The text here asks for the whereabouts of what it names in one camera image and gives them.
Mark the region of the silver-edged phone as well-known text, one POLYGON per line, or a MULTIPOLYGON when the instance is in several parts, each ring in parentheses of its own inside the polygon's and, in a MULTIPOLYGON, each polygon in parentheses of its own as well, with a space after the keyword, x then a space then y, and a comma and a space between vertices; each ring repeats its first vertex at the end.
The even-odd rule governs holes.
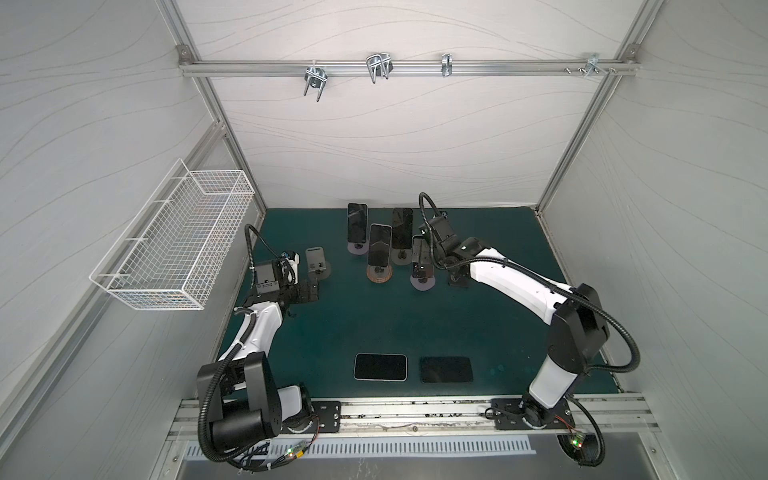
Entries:
POLYGON ((433 277, 434 266, 430 257, 430 247, 423 235, 415 235, 412 239, 412 270, 411 277, 433 277))

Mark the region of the white-edged phone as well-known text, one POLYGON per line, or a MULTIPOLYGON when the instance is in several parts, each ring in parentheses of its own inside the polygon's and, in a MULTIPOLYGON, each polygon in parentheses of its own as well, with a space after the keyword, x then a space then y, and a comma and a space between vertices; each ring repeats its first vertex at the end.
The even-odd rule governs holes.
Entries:
POLYGON ((353 377, 359 381, 404 382, 408 378, 408 360, 403 354, 358 353, 353 377))

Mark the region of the black phone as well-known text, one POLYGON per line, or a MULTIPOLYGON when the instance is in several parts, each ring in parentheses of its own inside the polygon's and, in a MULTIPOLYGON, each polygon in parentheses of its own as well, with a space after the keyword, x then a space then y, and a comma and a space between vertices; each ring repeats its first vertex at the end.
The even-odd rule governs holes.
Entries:
POLYGON ((472 364, 468 357, 423 357, 420 359, 419 367, 423 383, 472 383, 474 381, 472 364))

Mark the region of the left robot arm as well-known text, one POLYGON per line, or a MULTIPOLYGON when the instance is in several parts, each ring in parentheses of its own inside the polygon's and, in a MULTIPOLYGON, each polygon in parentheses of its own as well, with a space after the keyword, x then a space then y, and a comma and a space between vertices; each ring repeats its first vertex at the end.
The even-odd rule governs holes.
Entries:
POLYGON ((307 388, 279 388, 268 360, 288 308, 301 300, 299 263, 299 255, 288 251, 251 267, 253 285, 234 310, 243 316, 234 340, 198 371, 197 436, 213 462, 232 460, 284 428, 303 432, 314 421, 307 388))

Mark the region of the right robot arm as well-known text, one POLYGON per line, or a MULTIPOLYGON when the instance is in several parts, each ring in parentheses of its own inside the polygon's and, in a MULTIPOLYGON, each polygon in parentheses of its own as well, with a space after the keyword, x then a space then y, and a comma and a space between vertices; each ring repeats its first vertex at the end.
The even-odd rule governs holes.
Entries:
POLYGON ((511 298, 547 327, 546 357, 513 412, 533 429, 550 424, 556 408, 591 371, 629 373, 641 361, 631 333, 601 306, 597 291, 556 282, 507 258, 476 237, 461 240, 446 216, 425 218, 420 227, 435 266, 456 279, 470 278, 511 298), (630 359, 620 365, 595 364, 614 329, 630 359))

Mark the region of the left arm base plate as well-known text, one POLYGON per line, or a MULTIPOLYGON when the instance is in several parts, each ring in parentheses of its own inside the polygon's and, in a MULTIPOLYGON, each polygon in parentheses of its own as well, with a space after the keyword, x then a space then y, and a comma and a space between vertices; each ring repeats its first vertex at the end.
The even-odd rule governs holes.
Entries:
POLYGON ((338 433, 340 426, 340 402, 312 401, 309 410, 302 410, 283 422, 283 432, 291 434, 338 433))

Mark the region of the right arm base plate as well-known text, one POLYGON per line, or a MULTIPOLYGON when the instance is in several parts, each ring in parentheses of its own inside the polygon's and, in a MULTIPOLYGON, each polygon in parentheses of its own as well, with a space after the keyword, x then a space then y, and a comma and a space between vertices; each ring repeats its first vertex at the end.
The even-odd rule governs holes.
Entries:
POLYGON ((547 409, 528 398, 494 398, 483 415, 497 430, 569 431, 575 425, 566 399, 547 409))

